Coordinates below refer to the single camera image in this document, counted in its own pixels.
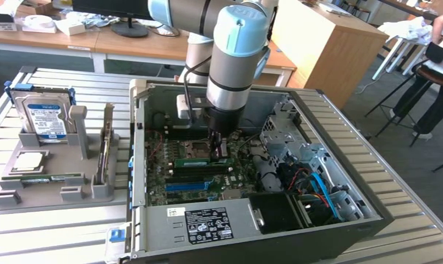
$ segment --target gray carpet floor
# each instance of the gray carpet floor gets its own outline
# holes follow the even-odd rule
[[[371,76],[381,63],[382,60],[377,59],[361,82],[359,89],[371,82]],[[14,79],[23,65],[93,71],[93,62],[87,58],[0,51],[0,95],[3,93],[5,81]],[[106,69],[110,73],[157,76],[159,65],[107,61]],[[163,68],[161,76],[173,77],[181,71],[182,67]],[[403,79],[405,77],[398,73],[386,74],[381,81],[371,85],[362,95],[354,94],[351,96],[343,111],[366,133],[374,134],[379,131],[379,128],[386,123],[386,116],[379,109],[369,118],[363,117],[365,113]],[[389,105],[394,105],[403,92],[405,89],[390,99]],[[437,93],[431,91],[425,95],[411,112],[415,120],[418,120],[427,110],[435,96]],[[407,124],[411,123],[410,120],[405,120],[403,122]],[[433,134],[434,138],[430,141],[419,140],[415,146],[409,148],[413,140],[411,130],[393,125],[381,137],[373,138],[370,142],[443,221],[443,170],[437,173],[431,172],[431,169],[443,163],[443,121]]]

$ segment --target person's leg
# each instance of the person's leg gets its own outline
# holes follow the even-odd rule
[[[414,131],[421,134],[429,134],[438,123],[443,119],[443,86],[441,87],[439,95],[433,106],[422,116],[419,122],[414,126]]]
[[[410,113],[413,107],[419,102],[422,96],[425,95],[427,89],[421,89],[427,83],[427,79],[417,75],[417,80],[411,87],[407,89],[406,93],[401,97],[397,106],[394,107],[394,114],[403,118]]]

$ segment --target computer monitor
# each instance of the computer monitor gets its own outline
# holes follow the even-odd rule
[[[133,23],[133,18],[153,20],[149,0],[74,0],[74,11],[129,18],[111,26],[113,31],[125,37],[145,37],[149,30]]]

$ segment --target hard drive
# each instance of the hard drive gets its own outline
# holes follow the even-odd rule
[[[35,133],[42,142],[62,142],[67,134],[77,133],[70,118],[74,89],[33,87],[13,88],[11,98],[23,121],[23,133]]]

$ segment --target aluminum workbench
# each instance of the aluminum workbench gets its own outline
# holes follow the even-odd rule
[[[0,263],[103,263],[106,231],[126,221],[129,83],[134,78],[38,69],[23,81],[75,88],[78,104],[89,108],[89,133],[98,132],[103,125],[105,103],[115,103],[114,128],[122,137],[118,183],[114,201],[93,207],[57,206],[42,211],[0,214]],[[330,100],[314,90],[298,93],[395,217],[394,223],[373,239],[355,244],[337,259],[321,263],[443,263],[442,222]],[[5,95],[0,99],[0,173],[19,140],[21,127],[18,113]],[[315,141],[313,131],[307,127],[305,130]]]

